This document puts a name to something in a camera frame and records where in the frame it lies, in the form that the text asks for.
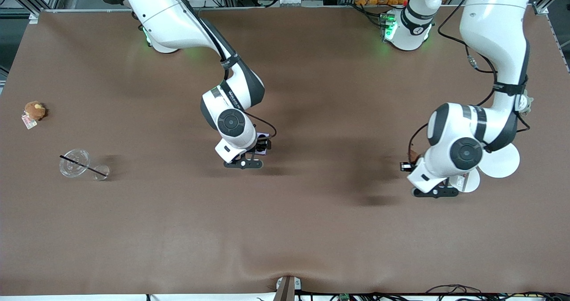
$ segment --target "gray floor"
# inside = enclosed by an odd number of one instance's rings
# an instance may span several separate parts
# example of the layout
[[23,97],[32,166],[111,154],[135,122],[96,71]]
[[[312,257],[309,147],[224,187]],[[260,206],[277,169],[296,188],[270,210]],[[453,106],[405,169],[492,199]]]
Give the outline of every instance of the gray floor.
[[0,65],[8,70],[20,46],[27,19],[0,19]]

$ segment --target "black bracket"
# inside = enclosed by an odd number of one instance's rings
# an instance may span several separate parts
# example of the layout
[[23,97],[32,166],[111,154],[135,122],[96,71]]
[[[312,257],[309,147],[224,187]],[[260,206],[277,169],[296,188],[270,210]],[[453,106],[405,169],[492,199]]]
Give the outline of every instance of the black bracket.
[[417,198],[442,198],[442,197],[456,197],[460,191],[453,186],[438,185],[434,187],[429,193],[424,193],[415,187],[411,190],[412,195]]
[[411,173],[411,171],[414,170],[414,167],[411,163],[408,162],[400,162],[399,163],[399,170],[402,172],[408,172]]
[[224,167],[229,169],[260,169],[263,167],[263,162],[260,159],[247,159],[245,154],[240,155],[240,159],[235,159],[231,163],[224,162]]
[[263,167],[263,161],[260,159],[254,159],[255,155],[266,155],[267,151],[271,149],[271,139],[264,138],[269,137],[269,135],[265,135],[262,133],[258,134],[257,144],[247,151],[240,155],[238,159],[234,159],[230,163],[224,162],[224,167],[229,169],[260,169]]

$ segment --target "brown tablecloth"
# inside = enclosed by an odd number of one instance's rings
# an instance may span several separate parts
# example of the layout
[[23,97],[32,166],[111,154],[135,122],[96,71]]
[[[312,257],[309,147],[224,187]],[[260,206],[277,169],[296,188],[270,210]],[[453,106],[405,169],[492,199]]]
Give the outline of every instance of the brown tablecloth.
[[[0,98],[2,294],[266,292],[289,274],[329,292],[568,291],[570,76],[544,16],[525,19],[521,167],[444,199],[412,197],[399,161],[436,107],[488,94],[460,44],[434,31],[397,51],[352,9],[202,16],[265,83],[251,109],[279,129],[265,167],[225,169],[214,151],[199,110],[222,78],[213,51],[161,55],[129,13],[43,13]],[[34,100],[49,116],[27,130]],[[77,147],[108,181],[61,175]]]

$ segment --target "black strap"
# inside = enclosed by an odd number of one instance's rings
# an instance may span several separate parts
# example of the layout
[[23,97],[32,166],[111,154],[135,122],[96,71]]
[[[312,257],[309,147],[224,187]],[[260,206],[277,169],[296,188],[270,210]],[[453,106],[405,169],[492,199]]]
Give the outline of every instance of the black strap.
[[483,136],[485,136],[485,130],[487,129],[487,114],[481,106],[473,106],[477,112],[477,128],[475,130],[475,139],[479,142],[483,142]]
[[226,82],[226,80],[222,80],[222,82],[220,83],[220,88],[222,89],[224,94],[226,94],[226,96],[230,99],[230,102],[232,102],[234,108],[237,108],[238,110],[244,110],[244,107],[242,106],[236,94],[234,94],[234,91],[230,88],[230,85],[228,85],[228,82]]
[[414,10],[410,7],[409,4],[406,5],[405,11],[407,11],[408,13],[410,13],[410,15],[412,15],[413,17],[415,17],[415,18],[417,18],[417,19],[423,19],[423,20],[432,19],[432,18],[437,14],[437,12],[435,12],[435,13],[433,13],[433,14],[431,14],[431,15],[422,15],[422,14],[417,13],[416,11],[414,11]]
[[409,18],[407,18],[406,13],[402,12],[402,24],[410,30],[410,34],[417,36],[417,35],[422,35],[423,32],[426,31],[426,29],[432,24],[431,21],[428,21],[427,23],[423,24],[423,25],[419,25],[414,23],[413,21],[411,21]]
[[224,69],[230,69],[232,66],[236,65],[236,63],[239,62],[240,59],[242,59],[240,55],[235,53],[234,55],[231,55],[228,59],[220,62],[220,64],[222,64],[222,67]]
[[525,76],[525,81],[523,84],[504,84],[501,82],[496,82],[493,84],[493,90],[496,92],[505,93],[509,96],[519,95],[525,92],[525,88],[527,86],[527,81],[529,80],[529,76]]

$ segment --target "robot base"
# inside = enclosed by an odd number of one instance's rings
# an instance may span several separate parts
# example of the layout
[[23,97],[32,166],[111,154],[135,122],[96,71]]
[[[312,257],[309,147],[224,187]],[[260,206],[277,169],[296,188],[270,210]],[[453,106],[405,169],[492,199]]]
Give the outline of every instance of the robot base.
[[[393,9],[388,14],[394,15],[394,19],[399,20],[402,12],[400,9]],[[402,51],[413,51],[418,49],[428,39],[431,28],[432,26],[430,25],[421,35],[412,35],[409,29],[404,27],[401,22],[394,21],[390,34],[387,33],[387,30],[382,30],[383,40]]]

